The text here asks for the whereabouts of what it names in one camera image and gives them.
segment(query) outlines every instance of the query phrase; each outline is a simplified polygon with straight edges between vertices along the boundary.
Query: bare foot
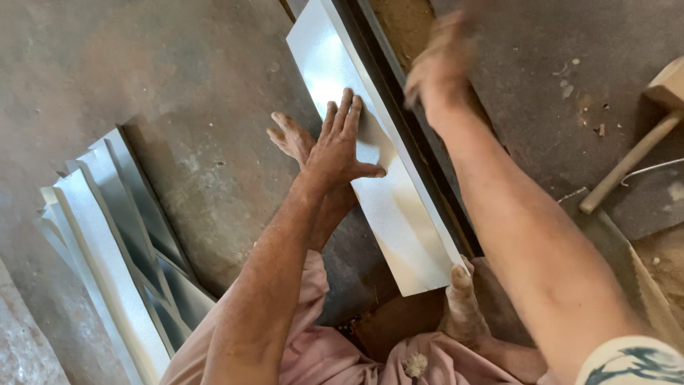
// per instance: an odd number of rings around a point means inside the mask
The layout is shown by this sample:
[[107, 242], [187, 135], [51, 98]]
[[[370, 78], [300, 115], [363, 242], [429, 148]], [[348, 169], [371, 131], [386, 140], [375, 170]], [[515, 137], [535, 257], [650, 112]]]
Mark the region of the bare foot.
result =
[[[464, 256], [461, 258], [472, 276], [475, 268]], [[451, 286], [447, 288], [447, 303], [439, 330], [477, 353], [492, 334], [479, 311], [471, 276], [463, 266], [451, 268]]]
[[[316, 140], [287, 114], [274, 112], [271, 117], [280, 127], [280, 129], [267, 129], [271, 141], [282, 152], [295, 158], [300, 169], [303, 169], [309, 154], [311, 154], [311, 149], [316, 145]], [[350, 184], [330, 191], [321, 204], [321, 210], [311, 233], [309, 249], [318, 252], [323, 250], [332, 232], [349, 211], [356, 206], [356, 203], [356, 195]]]

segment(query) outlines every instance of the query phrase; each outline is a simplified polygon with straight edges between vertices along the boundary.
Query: pink clothing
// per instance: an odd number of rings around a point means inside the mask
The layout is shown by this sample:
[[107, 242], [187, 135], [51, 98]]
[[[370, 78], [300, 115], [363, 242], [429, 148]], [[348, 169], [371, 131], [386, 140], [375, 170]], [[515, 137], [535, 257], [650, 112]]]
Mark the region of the pink clothing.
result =
[[[383, 368], [335, 329], [314, 325], [329, 289], [321, 255], [310, 250], [304, 263], [299, 304], [280, 363], [281, 384], [411, 385], [402, 362], [416, 352], [427, 356], [427, 369], [418, 384], [520, 384], [503, 369], [440, 332], [402, 341]], [[230, 289], [176, 352], [161, 385], [199, 385], [220, 304], [229, 295]]]

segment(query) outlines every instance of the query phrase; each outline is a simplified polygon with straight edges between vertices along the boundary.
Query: wooden mallet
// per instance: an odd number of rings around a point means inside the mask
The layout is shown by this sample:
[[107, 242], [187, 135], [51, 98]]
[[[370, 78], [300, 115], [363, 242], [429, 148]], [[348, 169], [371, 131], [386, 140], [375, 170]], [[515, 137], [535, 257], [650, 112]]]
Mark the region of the wooden mallet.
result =
[[579, 209], [591, 214], [627, 173], [637, 165], [665, 135], [684, 119], [684, 56], [668, 64], [646, 87], [644, 94], [671, 110], [618, 165], [603, 178], [601, 183], [582, 201]]

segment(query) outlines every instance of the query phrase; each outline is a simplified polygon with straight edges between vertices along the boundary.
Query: hand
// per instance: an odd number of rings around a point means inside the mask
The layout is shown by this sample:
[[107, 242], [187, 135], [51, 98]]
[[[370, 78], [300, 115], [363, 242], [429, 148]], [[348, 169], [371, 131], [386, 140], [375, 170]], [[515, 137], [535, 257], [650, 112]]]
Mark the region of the hand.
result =
[[328, 113], [323, 122], [318, 142], [302, 174], [320, 183], [326, 190], [360, 177], [384, 177], [382, 167], [356, 160], [356, 136], [361, 113], [361, 98], [351, 88], [345, 88], [338, 109], [328, 102]]
[[413, 62], [404, 94], [407, 108], [420, 96], [428, 121], [445, 110], [465, 109], [466, 70], [471, 42], [462, 35], [463, 13], [440, 18], [427, 49]]

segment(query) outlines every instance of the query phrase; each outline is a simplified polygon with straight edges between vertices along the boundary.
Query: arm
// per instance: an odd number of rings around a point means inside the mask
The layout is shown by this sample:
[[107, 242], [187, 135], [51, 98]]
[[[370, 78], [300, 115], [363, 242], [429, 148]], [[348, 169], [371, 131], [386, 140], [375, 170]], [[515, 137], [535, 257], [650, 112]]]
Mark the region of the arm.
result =
[[419, 92], [493, 271], [553, 372], [573, 382], [601, 343], [645, 329], [603, 257], [467, 108], [460, 15], [441, 23], [407, 100]]
[[361, 100], [350, 89], [337, 110], [328, 104], [318, 143], [289, 194], [256, 242], [231, 295], [219, 302], [204, 384], [276, 384], [299, 297], [309, 235], [326, 193], [384, 170], [356, 161]]

